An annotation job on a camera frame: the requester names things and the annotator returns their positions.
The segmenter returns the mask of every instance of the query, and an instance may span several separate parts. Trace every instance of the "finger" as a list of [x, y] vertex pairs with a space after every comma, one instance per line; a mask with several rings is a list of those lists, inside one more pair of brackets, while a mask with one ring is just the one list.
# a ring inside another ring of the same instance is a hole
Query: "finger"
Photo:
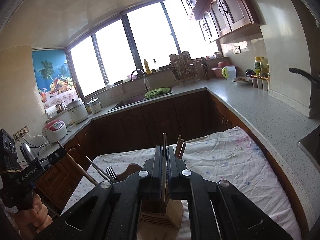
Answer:
[[41, 198], [38, 194], [33, 194], [33, 200], [32, 200], [32, 207], [36, 210], [36, 212], [39, 212], [41, 210], [42, 202]]
[[46, 220], [48, 215], [48, 209], [45, 205], [42, 204], [41, 206], [41, 210], [38, 212], [38, 217], [37, 219], [33, 222], [33, 225], [38, 228], [39, 226], [41, 226], [44, 221]]
[[28, 210], [22, 210], [20, 212], [17, 212], [13, 214], [13, 218], [16, 221], [18, 225], [25, 226], [29, 223], [33, 223], [38, 214], [35, 209], [31, 208]]
[[37, 229], [37, 234], [39, 234], [43, 229], [45, 229], [51, 223], [52, 223], [52, 218], [49, 215], [47, 215], [43, 224]]

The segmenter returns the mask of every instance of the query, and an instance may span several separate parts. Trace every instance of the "human hand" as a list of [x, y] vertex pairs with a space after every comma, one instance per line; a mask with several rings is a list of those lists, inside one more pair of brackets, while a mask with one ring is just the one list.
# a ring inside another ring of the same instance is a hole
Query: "human hand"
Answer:
[[28, 227], [29, 223], [32, 223], [36, 227], [37, 234], [52, 223], [52, 218], [48, 215], [47, 207], [42, 204], [41, 198], [35, 193], [33, 194], [32, 207], [31, 209], [12, 214], [24, 240], [32, 240], [36, 236]]

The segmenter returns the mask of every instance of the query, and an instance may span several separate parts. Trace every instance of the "silver bolt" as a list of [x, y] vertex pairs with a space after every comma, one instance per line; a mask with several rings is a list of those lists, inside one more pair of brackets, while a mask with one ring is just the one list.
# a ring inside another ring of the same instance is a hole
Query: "silver bolt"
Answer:
[[110, 186], [111, 186], [111, 183], [109, 181], [103, 181], [100, 184], [100, 187], [102, 187], [104, 189], [109, 188]]
[[149, 175], [149, 172], [148, 171], [139, 171], [138, 174], [139, 174], [140, 177], [146, 177], [146, 176]]
[[181, 171], [181, 174], [184, 176], [190, 176], [191, 175], [191, 171], [190, 170], [183, 170]]
[[230, 185], [230, 182], [225, 180], [225, 179], [222, 179], [222, 180], [219, 181], [219, 185], [221, 187], [228, 187]]

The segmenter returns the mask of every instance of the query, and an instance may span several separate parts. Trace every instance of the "green colander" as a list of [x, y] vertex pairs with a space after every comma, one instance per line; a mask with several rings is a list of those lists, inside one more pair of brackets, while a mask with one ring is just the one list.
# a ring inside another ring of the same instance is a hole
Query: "green colander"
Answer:
[[145, 94], [145, 96], [148, 99], [150, 99], [150, 98], [155, 98], [155, 97], [170, 93], [170, 91], [171, 91], [171, 88], [158, 88], [158, 89], [154, 89], [154, 90], [147, 92]]

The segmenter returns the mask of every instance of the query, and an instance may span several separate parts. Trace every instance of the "sink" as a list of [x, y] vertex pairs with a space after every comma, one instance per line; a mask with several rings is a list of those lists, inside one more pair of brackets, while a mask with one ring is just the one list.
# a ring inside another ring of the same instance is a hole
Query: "sink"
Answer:
[[147, 100], [147, 97], [145, 95], [139, 95], [139, 96], [135, 96], [133, 98], [128, 98], [128, 99], [120, 101], [117, 105], [115, 105], [109, 111], [115, 110], [120, 107], [128, 106], [128, 105], [131, 105], [134, 103], [138, 103], [138, 102], [144, 101], [144, 100]]

